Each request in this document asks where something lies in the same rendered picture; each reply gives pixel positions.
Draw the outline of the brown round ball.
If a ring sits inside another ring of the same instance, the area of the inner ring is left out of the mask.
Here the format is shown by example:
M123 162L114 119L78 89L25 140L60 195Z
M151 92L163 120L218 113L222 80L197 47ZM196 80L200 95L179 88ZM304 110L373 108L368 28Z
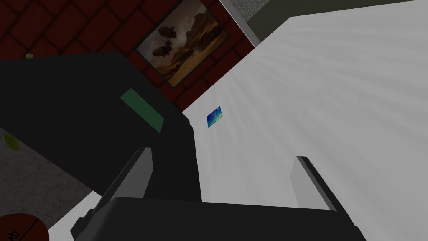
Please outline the brown round ball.
M50 241L47 226L25 213L0 216L0 241Z

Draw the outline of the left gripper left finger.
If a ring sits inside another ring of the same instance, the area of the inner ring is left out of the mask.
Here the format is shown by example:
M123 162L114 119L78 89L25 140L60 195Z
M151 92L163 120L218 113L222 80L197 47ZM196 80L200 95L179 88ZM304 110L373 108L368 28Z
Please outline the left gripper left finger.
M117 197L143 198L153 172L151 148L139 148L95 207L100 210Z

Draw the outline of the black box-shaped appliance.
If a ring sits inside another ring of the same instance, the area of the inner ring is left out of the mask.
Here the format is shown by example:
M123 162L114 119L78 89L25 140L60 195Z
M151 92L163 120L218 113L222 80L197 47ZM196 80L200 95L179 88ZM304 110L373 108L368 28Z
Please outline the black box-shaped appliance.
M161 133L120 99L130 88L164 117ZM193 127L118 52L0 60L0 128L99 195L151 148L146 197L201 201Z

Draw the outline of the framed brown landscape picture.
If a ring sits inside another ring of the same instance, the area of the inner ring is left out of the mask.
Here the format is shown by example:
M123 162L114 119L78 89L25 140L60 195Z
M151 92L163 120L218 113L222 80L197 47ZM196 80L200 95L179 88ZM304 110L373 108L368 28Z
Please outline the framed brown landscape picture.
M207 4L202 0L182 0L137 51L175 88L228 38Z

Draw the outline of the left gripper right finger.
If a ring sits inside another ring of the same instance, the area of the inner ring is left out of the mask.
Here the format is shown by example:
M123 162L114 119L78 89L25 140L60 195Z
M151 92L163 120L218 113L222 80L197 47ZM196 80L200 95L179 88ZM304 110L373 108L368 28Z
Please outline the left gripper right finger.
M294 160L290 181L299 208L336 211L301 156Z

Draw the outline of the green rectangular sticker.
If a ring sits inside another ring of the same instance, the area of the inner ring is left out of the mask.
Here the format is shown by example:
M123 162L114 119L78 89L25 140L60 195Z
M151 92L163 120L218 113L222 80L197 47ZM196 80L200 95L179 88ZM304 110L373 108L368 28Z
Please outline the green rectangular sticker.
M134 110L144 121L146 121L155 131L161 133L164 117L145 99L143 99L134 89L130 88L120 99Z

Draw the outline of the blue rectangular magnet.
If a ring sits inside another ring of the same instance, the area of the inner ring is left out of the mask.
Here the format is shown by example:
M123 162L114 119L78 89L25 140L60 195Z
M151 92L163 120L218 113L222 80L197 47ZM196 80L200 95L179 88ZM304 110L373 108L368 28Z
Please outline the blue rectangular magnet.
M218 106L211 114L207 116L207 126L211 127L215 122L217 122L223 116L221 107Z

